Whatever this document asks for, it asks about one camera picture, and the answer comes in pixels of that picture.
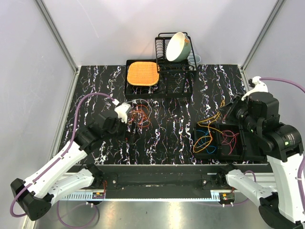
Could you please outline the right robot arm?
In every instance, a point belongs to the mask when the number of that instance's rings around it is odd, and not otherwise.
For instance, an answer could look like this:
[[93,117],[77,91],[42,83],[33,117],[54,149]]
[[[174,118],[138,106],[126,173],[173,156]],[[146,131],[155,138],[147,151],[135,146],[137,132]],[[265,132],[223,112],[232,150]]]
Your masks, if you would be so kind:
[[233,187],[253,202],[265,223],[274,229],[305,227],[303,143],[299,131],[279,121],[279,101],[268,92],[238,94],[219,108],[225,122],[250,133],[270,164],[276,190],[248,178],[236,166],[226,166],[216,177],[218,187]]

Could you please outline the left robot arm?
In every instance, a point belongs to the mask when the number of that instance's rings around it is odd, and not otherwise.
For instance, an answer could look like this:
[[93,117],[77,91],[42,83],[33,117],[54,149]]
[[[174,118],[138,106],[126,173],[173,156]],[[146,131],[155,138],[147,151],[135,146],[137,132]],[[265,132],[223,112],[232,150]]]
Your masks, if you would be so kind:
[[10,187],[14,200],[10,207],[13,217],[18,217],[13,208],[16,203],[23,215],[36,221],[63,197],[82,188],[97,189],[105,186],[104,173],[91,164],[76,174],[62,176],[77,162],[101,147],[106,139],[120,139],[126,132],[128,112],[120,108],[99,113],[94,120],[78,129],[64,148],[41,169],[27,177],[17,178]]

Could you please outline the black bin middle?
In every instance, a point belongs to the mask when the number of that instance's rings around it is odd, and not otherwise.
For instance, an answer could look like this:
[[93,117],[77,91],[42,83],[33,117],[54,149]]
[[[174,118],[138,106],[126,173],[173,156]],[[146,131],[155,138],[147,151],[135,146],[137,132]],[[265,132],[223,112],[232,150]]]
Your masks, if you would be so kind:
[[219,157],[225,160],[242,161],[244,157],[243,129],[239,125],[218,124]]

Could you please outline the black bin left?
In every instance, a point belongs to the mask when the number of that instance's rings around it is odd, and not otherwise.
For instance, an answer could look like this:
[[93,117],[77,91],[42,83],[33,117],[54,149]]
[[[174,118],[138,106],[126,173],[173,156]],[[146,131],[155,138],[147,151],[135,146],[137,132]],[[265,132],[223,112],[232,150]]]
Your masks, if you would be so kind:
[[193,156],[196,159],[216,159],[219,156],[221,145],[215,125],[196,124],[193,133]]

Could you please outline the light blue cup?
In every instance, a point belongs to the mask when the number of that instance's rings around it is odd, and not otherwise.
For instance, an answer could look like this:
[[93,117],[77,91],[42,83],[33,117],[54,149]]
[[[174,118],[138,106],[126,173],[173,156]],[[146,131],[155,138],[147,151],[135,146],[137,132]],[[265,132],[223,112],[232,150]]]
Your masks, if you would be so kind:
[[201,62],[201,57],[198,54],[190,54],[187,58],[190,66],[196,67]]

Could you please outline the orange woven mat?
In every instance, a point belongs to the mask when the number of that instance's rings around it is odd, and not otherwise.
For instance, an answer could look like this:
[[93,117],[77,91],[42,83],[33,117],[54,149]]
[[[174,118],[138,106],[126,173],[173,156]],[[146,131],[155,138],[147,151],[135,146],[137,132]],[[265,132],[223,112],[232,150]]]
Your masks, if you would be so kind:
[[158,70],[155,62],[136,61],[128,67],[127,82],[133,86],[153,86],[160,78]]

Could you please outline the black dish rack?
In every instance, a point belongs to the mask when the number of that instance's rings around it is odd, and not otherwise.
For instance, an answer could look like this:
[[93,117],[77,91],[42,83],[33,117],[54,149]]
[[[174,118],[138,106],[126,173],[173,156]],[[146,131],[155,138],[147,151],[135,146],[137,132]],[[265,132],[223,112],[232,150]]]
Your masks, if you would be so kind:
[[156,63],[159,73],[197,71],[191,37],[187,32],[163,32],[155,37]]

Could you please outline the cream ceramic bowl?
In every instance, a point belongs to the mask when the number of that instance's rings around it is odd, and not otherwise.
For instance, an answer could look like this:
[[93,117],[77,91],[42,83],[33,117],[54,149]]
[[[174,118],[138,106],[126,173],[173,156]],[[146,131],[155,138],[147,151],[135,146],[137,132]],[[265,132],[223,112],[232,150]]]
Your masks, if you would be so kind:
[[189,56],[191,42],[183,32],[177,32],[170,39],[166,48],[166,58],[170,62],[181,62]]

